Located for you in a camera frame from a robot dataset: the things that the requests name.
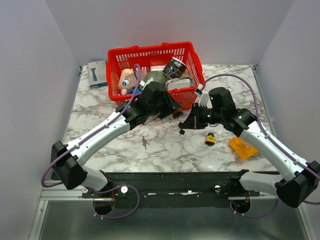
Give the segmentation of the black head key set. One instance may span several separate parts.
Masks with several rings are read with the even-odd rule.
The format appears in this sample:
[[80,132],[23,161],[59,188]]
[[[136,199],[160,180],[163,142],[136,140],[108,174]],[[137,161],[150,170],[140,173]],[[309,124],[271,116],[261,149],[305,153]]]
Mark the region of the black head key set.
[[184,126],[184,124],[183,124],[182,122],[180,122],[180,123],[178,124],[179,134],[180,134],[180,135],[184,135],[184,134],[185,134],[185,130],[184,130],[183,126]]

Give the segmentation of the orange black padlock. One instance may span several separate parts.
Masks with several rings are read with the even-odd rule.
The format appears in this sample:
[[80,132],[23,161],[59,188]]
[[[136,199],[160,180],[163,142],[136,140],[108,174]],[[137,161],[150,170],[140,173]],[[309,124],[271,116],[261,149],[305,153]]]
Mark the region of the orange black padlock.
[[181,116],[183,116],[184,113],[182,110],[177,110],[172,114],[173,119],[180,119]]

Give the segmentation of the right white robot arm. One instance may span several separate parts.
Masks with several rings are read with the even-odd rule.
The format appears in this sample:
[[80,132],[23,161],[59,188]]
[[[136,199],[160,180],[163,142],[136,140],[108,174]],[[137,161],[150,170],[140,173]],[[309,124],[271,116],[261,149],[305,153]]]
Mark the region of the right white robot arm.
[[226,88],[214,88],[208,92],[208,97],[212,107],[193,104],[179,128],[201,130],[208,125],[220,124],[256,148],[279,173],[271,175],[244,170],[230,183],[230,191],[236,196],[247,191],[268,193],[279,197],[289,207],[298,207],[318,187],[319,163],[307,162],[273,138],[251,111],[236,107]]

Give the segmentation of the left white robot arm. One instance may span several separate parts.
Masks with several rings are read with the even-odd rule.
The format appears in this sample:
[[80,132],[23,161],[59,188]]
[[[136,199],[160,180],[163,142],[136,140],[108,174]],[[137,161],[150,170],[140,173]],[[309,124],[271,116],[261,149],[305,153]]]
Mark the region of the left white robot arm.
[[124,101],[106,120],[89,132],[66,144],[61,141],[54,143],[50,168],[66,189],[83,186],[93,189],[101,198],[107,197],[111,185],[106,174],[86,167],[86,162],[113,139],[144,124],[149,117],[164,119],[181,108],[164,86],[152,82],[141,94]]

